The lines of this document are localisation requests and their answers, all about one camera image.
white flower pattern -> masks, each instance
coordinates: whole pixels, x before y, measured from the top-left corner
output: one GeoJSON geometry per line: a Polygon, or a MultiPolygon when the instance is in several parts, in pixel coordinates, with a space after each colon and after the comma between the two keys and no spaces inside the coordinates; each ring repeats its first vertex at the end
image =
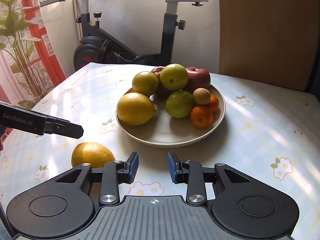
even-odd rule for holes
{"type": "Polygon", "coordinates": [[[46,100],[46,101],[44,101],[44,102],[41,104],[40,108],[43,108],[43,107],[47,106],[50,102],[51,102],[51,100],[46,100]]]}
{"type": "Polygon", "coordinates": [[[297,98],[297,101],[298,101],[300,104],[304,105],[304,106],[309,106],[309,104],[307,103],[307,101],[306,101],[305,99],[303,99],[303,98],[297,98]]]}
{"type": "Polygon", "coordinates": [[[34,179],[39,180],[40,183],[46,181],[49,178],[49,170],[47,169],[47,166],[40,166],[39,169],[35,172],[34,179]]]}
{"type": "Polygon", "coordinates": [[[151,184],[143,184],[137,181],[130,187],[128,195],[133,196],[160,196],[164,193],[164,189],[159,182],[153,182],[151,184]]]}
{"type": "Polygon", "coordinates": [[[303,137],[303,132],[300,132],[300,131],[293,131],[293,132],[298,138],[301,139],[303,137]]]}
{"type": "Polygon", "coordinates": [[[282,166],[278,166],[277,168],[275,168],[273,170],[273,176],[275,176],[275,178],[279,179],[279,180],[283,180],[284,176],[286,175],[284,169],[282,168],[282,166]]]}
{"type": "Polygon", "coordinates": [[[114,68],[103,68],[101,70],[102,73],[107,73],[107,72],[110,72],[110,71],[113,71],[114,68]]]}
{"type": "Polygon", "coordinates": [[[241,96],[241,97],[236,97],[236,103],[239,104],[240,106],[254,106],[255,101],[252,98],[246,97],[246,96],[241,96]]]}
{"type": "Polygon", "coordinates": [[[109,119],[108,122],[102,123],[102,126],[99,129],[99,132],[101,134],[105,134],[107,132],[111,132],[111,131],[116,132],[118,130],[119,130],[119,124],[118,124],[117,120],[116,119],[113,119],[113,120],[109,119]]]}
{"type": "Polygon", "coordinates": [[[283,180],[287,174],[293,173],[292,163],[289,158],[276,157],[275,163],[270,164],[270,166],[273,168],[273,176],[279,180],[283,180]]]}
{"type": "Polygon", "coordinates": [[[124,80],[119,80],[119,81],[116,83],[116,86],[120,86],[122,81],[126,81],[126,79],[124,79],[124,80]]]}

brown wooden panel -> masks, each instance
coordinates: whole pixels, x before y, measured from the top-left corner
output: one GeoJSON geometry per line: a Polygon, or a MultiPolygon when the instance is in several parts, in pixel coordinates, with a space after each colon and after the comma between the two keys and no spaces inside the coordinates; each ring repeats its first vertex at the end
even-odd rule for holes
{"type": "Polygon", "coordinates": [[[304,91],[319,36],[319,0],[219,0],[219,73],[304,91]]]}

white wall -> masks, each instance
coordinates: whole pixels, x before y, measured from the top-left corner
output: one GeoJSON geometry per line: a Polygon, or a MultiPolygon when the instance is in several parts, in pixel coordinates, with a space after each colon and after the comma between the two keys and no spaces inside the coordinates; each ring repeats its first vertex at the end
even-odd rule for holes
{"type": "Polygon", "coordinates": [[[45,27],[66,77],[74,73],[73,53],[79,45],[73,3],[57,2],[41,8],[45,27]]]}
{"type": "MultiPolygon", "coordinates": [[[[92,13],[102,11],[100,27],[136,53],[159,53],[161,48],[165,0],[89,0],[92,13]]],[[[218,72],[219,0],[204,6],[179,3],[178,21],[185,20],[184,31],[177,28],[172,62],[218,72]]]]}

table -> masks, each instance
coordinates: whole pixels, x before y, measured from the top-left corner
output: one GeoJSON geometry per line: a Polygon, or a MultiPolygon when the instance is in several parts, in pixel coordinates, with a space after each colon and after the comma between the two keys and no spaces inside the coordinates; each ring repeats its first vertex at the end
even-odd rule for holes
{"type": "MultiPolygon", "coordinates": [[[[186,185],[172,183],[167,168],[170,149],[146,146],[129,138],[116,122],[116,104],[132,78],[152,67],[90,63],[52,90],[35,111],[82,125],[80,139],[33,135],[14,130],[0,155],[0,201],[6,210],[17,194],[71,168],[71,154],[81,142],[104,144],[117,160],[133,151],[140,166],[124,195],[185,195],[186,185]]],[[[223,94],[226,115],[206,139],[175,148],[181,160],[203,166],[226,163],[295,199],[300,218],[295,240],[320,238],[320,103],[307,93],[240,78],[211,74],[223,94]]],[[[208,199],[214,198],[207,183],[208,199]]]]}

red apple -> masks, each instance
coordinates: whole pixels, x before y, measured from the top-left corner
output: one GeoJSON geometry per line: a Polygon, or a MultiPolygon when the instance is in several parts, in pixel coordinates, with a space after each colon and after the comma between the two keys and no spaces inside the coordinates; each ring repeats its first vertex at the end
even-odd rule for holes
{"type": "Polygon", "coordinates": [[[159,66],[159,67],[155,67],[153,70],[151,70],[151,72],[157,77],[159,85],[158,85],[158,90],[156,92],[156,95],[161,97],[161,98],[167,98],[169,95],[171,95],[172,91],[170,91],[169,89],[165,88],[160,81],[160,74],[161,71],[164,69],[164,67],[159,66]]]}
{"type": "Polygon", "coordinates": [[[193,94],[198,88],[209,89],[211,84],[211,77],[208,71],[203,68],[187,67],[186,70],[189,74],[187,85],[183,90],[193,94]]]}

